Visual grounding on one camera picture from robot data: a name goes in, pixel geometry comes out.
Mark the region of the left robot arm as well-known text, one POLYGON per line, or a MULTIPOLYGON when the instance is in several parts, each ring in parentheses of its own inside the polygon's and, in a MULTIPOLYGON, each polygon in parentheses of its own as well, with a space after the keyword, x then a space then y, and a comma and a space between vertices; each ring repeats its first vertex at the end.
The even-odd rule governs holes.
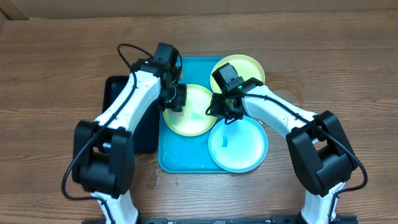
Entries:
POLYGON ((179 81, 183 74, 182 56, 170 44, 159 43, 155 54, 129 63, 126 85, 113 103, 93 122, 81 120, 75 127, 73 159, 61 183, 67 178, 89 192, 103 213, 102 223, 137 223, 138 209, 129 188, 134 175, 133 134, 151 105, 162 111, 181 112, 186 105, 187 86, 179 81))

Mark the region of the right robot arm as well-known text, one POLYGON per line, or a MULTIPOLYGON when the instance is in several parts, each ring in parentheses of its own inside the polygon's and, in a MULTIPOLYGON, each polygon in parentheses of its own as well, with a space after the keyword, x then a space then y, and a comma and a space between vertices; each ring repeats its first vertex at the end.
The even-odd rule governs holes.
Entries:
POLYGON ((338 223, 337 201, 359 161, 336 115, 302 110, 257 78, 244 80, 230 63, 211 76, 221 91, 213 94, 208 115, 227 125, 244 116, 257 118, 287 141, 295 175, 306 190, 297 223, 338 223))

